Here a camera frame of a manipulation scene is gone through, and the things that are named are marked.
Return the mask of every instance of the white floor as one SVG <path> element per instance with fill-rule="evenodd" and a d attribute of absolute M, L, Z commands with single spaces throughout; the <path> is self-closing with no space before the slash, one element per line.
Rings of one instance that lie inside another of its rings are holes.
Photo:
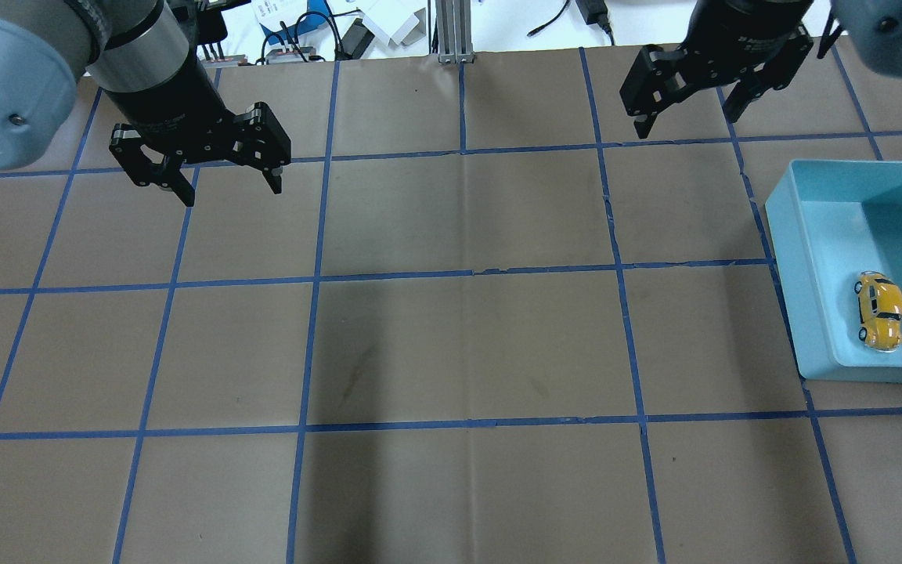
<path fill-rule="evenodd" d="M 587 26 L 580 18 L 575 2 L 565 14 L 537 36 L 527 32 L 547 22 L 562 7 L 564 0 L 472 0 L 472 34 L 476 51 L 532 51 L 592 47 L 608 44 L 608 37 L 597 26 Z M 619 45 L 645 43 L 677 43 L 684 39 L 687 22 L 695 3 L 692 0 L 608 0 L 608 11 L 615 41 Z M 357 0 L 332 0 L 330 7 L 341 13 L 357 8 Z M 806 14 L 806 27 L 812 35 L 820 35 L 828 0 L 815 0 Z M 355 16 L 339 18 L 339 28 L 345 32 Z M 248 60 L 260 57 L 264 35 L 257 25 L 253 9 L 241 6 L 225 12 L 229 38 L 222 43 L 225 54 L 247 55 Z M 325 25 L 301 36 L 303 45 L 314 45 L 316 52 L 329 60 L 333 58 L 333 37 Z M 405 46 L 386 46 L 374 42 L 364 58 L 419 56 L 427 53 L 426 42 Z"/>

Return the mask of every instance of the blue tray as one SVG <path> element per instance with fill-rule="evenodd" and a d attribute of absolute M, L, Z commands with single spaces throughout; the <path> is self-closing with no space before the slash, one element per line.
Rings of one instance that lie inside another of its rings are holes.
<path fill-rule="evenodd" d="M 902 346 L 858 340 L 859 272 L 902 289 L 902 163 L 792 161 L 767 200 L 799 373 L 836 381 L 902 382 Z"/>

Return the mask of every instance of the cable connector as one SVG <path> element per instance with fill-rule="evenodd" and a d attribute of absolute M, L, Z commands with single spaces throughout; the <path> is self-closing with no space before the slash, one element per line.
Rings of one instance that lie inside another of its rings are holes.
<path fill-rule="evenodd" d="M 612 45 L 615 44 L 615 32 L 612 31 L 612 22 L 608 20 L 608 4 L 604 0 L 576 0 L 576 7 L 584 23 L 601 26 Z"/>

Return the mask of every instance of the yellow toy car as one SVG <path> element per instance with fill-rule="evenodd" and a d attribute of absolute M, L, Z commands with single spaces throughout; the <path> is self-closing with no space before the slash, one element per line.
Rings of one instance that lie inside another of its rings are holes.
<path fill-rule="evenodd" d="M 858 339 L 866 346 L 892 353 L 902 342 L 902 292 L 885 274 L 863 272 L 855 282 L 858 317 L 862 328 Z"/>

